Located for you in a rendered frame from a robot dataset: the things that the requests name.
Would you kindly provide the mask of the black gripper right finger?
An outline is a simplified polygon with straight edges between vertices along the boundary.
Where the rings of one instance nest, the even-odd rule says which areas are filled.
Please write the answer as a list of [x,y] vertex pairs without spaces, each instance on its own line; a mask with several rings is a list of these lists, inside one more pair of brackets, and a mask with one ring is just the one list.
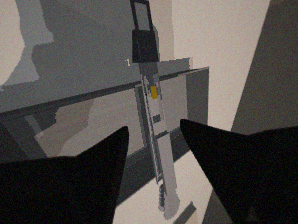
[[233,224],[258,219],[277,157],[298,151],[298,126],[244,135],[180,119],[180,129]]

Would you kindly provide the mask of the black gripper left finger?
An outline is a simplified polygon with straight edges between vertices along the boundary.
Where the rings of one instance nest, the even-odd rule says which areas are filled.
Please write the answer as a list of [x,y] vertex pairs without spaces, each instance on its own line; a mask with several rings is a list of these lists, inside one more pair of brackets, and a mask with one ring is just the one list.
[[77,156],[0,164],[0,202],[63,196],[79,224],[113,224],[128,145],[123,126]]

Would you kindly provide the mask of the tan flat rectangular board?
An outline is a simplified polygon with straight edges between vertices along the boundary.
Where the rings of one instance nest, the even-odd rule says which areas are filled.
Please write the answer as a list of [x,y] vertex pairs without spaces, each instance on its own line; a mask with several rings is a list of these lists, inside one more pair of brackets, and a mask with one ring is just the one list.
[[198,224],[197,209],[191,203],[174,224]]

